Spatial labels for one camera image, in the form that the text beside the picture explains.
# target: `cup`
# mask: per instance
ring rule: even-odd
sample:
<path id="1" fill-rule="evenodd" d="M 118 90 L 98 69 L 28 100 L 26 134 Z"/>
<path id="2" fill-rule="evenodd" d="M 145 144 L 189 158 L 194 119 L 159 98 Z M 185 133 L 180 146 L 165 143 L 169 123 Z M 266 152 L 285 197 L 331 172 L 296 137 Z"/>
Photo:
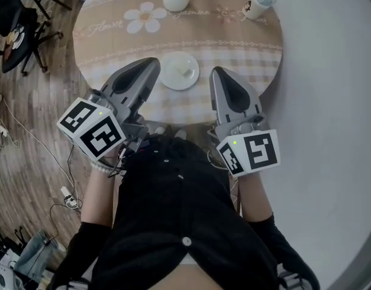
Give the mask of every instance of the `cup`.
<path id="1" fill-rule="evenodd" d="M 257 19 L 276 2 L 277 0 L 249 0 L 242 8 L 242 13 L 248 19 Z"/>

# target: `button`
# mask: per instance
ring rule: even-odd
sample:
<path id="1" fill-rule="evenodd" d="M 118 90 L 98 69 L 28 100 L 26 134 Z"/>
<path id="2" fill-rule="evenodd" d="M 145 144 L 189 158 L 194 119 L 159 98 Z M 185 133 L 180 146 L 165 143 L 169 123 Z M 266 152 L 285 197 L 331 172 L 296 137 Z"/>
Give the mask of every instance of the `button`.
<path id="1" fill-rule="evenodd" d="M 187 236 L 183 237 L 183 239 L 181 241 L 182 241 L 184 246 L 191 246 L 191 244 L 192 244 L 191 239 Z"/>

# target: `round table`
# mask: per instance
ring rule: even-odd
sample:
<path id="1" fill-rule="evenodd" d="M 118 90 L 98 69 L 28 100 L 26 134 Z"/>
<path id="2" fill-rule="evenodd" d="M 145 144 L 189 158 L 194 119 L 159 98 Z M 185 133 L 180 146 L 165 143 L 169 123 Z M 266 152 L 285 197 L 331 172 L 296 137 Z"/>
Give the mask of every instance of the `round table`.
<path id="1" fill-rule="evenodd" d="M 86 0 L 73 30 L 76 63 L 91 88 L 100 89 L 118 69 L 145 57 L 185 51 L 199 63 L 195 85 L 173 91 L 158 79 L 139 113 L 170 124 L 209 123 L 209 75 L 222 66 L 248 79 L 261 95 L 282 58 L 282 32 L 272 8 L 256 21 L 241 12 L 247 0 L 190 0 L 179 13 L 163 0 Z"/>

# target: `power strip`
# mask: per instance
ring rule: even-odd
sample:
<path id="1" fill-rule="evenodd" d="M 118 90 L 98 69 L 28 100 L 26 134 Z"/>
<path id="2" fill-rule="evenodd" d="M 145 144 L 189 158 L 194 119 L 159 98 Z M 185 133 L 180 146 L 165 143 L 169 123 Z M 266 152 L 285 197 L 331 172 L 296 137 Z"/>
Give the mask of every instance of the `power strip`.
<path id="1" fill-rule="evenodd" d="M 70 191 L 63 186 L 60 191 L 63 193 L 65 204 L 68 208 L 75 209 L 78 208 L 78 202 L 75 197 L 70 193 Z"/>

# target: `flower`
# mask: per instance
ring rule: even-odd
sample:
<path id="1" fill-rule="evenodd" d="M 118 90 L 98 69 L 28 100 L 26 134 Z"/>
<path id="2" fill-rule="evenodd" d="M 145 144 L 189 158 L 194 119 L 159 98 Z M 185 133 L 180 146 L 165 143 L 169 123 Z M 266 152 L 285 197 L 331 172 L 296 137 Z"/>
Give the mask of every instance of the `flower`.
<path id="1" fill-rule="evenodd" d="M 221 24 L 224 24 L 225 21 L 235 21 L 235 10 L 229 10 L 228 7 L 223 7 L 221 4 L 218 4 L 216 11 L 212 11 L 212 13 L 218 14 L 218 19 L 221 20 Z"/>
<path id="2" fill-rule="evenodd" d="M 140 4 L 139 10 L 128 10 L 124 18 L 131 20 L 126 28 L 129 33 L 137 33 L 144 26 L 148 32 L 157 32 L 160 29 L 158 18 L 167 16 L 167 11 L 161 7 L 153 9 L 153 3 L 144 2 Z"/>

